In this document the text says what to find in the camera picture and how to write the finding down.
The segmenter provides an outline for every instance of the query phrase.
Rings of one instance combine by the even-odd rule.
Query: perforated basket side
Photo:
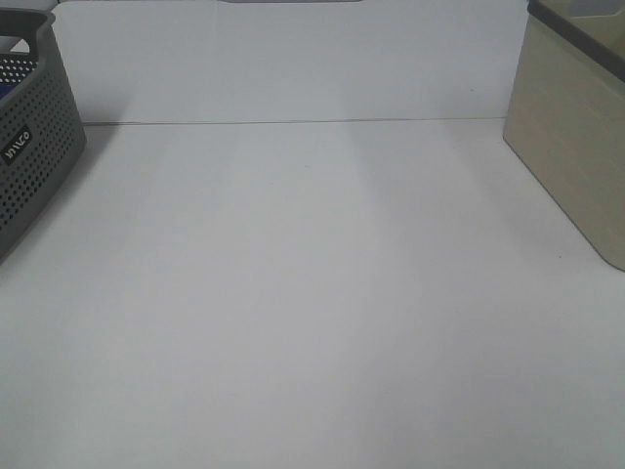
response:
[[[28,137],[10,158],[0,155],[0,259],[53,196],[85,145],[50,23],[37,34],[38,57],[0,56],[0,80],[16,86],[0,100],[0,149],[10,148],[24,132]]]

